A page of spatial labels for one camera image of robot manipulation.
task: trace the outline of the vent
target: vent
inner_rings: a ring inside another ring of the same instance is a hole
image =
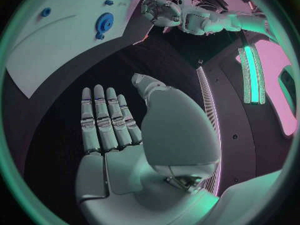
[[[218,121],[218,114],[215,107],[214,98],[210,89],[210,85],[208,83],[207,77],[204,73],[202,66],[197,69],[198,78],[200,81],[200,86],[202,90],[202,96],[204,101],[204,108],[207,117],[209,118],[219,141],[219,146],[221,148],[221,135],[220,135],[220,127]],[[211,194],[217,196],[219,191],[219,183],[221,176],[221,165],[222,165],[222,153],[220,158],[219,166],[217,167],[214,174],[206,180],[204,188],[208,190]]]

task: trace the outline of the teal light strip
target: teal light strip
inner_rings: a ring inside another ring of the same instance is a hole
[[[249,64],[250,69],[250,81],[251,81],[251,102],[258,103],[259,102],[259,82],[258,75],[255,67],[255,62],[253,58],[252,51],[249,46],[245,46],[246,57]]]

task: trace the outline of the robotic arm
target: robotic arm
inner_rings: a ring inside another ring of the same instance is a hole
[[[178,27],[193,35],[243,29],[265,34],[276,41],[266,18],[235,11],[217,13],[194,6],[191,0],[178,0],[178,4],[168,0],[144,0],[141,13],[155,26]]]

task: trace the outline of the white panel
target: white panel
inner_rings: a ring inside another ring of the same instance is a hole
[[[140,0],[45,0],[26,21],[6,62],[7,70],[30,98],[57,69],[80,53],[119,38]],[[44,8],[51,8],[41,17]],[[112,28],[104,39],[95,39],[95,24],[103,13],[112,13]]]

